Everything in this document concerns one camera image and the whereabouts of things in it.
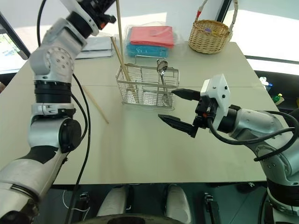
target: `window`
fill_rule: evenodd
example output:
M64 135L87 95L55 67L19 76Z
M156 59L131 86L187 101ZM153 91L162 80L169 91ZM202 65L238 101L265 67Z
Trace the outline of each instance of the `window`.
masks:
M234 3L225 2L218 19L229 26ZM299 1L238 0L238 5L231 41L237 42L251 67L299 75Z
M30 52L0 13L0 74L17 72Z

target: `red towel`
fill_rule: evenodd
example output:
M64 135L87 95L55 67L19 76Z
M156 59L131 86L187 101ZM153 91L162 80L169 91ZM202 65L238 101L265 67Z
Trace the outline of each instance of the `red towel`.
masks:
M130 42L133 45L153 45L172 48L173 33L172 27L132 27Z

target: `metal spoon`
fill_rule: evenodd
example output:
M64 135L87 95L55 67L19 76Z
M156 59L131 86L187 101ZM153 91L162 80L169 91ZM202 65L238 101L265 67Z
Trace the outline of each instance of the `metal spoon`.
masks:
M171 98L169 96L168 93L168 89L166 87L166 82L165 82L165 78L164 78L164 73L166 72L168 68L168 62L166 60L160 61L160 59L157 60L157 72L161 78L162 81L162 85L164 86L164 95L163 95L163 101L167 104L167 105L171 105Z

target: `wicker basket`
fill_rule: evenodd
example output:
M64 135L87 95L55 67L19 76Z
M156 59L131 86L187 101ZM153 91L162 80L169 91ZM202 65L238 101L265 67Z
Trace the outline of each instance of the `wicker basket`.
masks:
M229 28L223 23L213 20L198 21L198 17L206 2L207 0L204 0L203 4L198 9L188 44L190 48L197 52L214 54L221 51L232 37L233 26L238 12L238 0L234 0L235 11L233 21Z

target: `wooden stick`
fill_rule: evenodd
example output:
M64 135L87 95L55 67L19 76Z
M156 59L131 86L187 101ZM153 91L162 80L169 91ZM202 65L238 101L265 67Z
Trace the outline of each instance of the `wooden stick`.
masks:
M113 47L115 49L116 55L118 57L118 60L120 61L121 69L122 69L123 73L125 74L126 80L127 81L131 81L130 76L129 76L128 71L127 71L127 68L125 67L125 65L123 63L123 60L122 60L121 55L120 55L120 52L119 52L119 50L118 50L118 48L116 46L115 39L112 36L110 37L110 39L111 39L111 42L112 42Z
M120 10L120 1L116 0L116 12L117 12L117 23L118 23L118 33L120 36L120 44L121 44L121 58L123 62L123 45L122 45L122 34L121 34L121 10Z
M126 80L129 81L129 82L131 82L131 78L130 78L130 76L129 76L129 74L128 74L128 70L127 70L127 68L125 67L124 63L123 63L123 61L122 61L122 59L121 59L120 52L119 52L119 50L118 50L118 48L117 48L117 46L116 46L115 39L114 39L114 37L112 37L112 36L110 37L110 39L111 39L111 42L112 42L113 47L114 47L114 49L115 49L117 58L118 58L118 60L119 60L119 62L120 62L120 64L121 64L122 72L125 74ZM130 90L132 91L132 94L133 94L133 97L134 97L136 103L138 103L138 98L136 98L136 97L137 97L137 92L136 92L135 87L134 87L132 84L129 84L129 87L130 87Z
M95 107L98 109L98 111L100 112L100 114L103 116L103 118L106 121L106 123L109 124L109 121L108 121L107 117L105 116L103 109L97 104L97 102L95 101L95 98L92 96L92 94L86 89L85 86L82 86L82 89L84 90L84 92L86 93L86 95L88 95L88 97L92 101L93 105L95 105Z

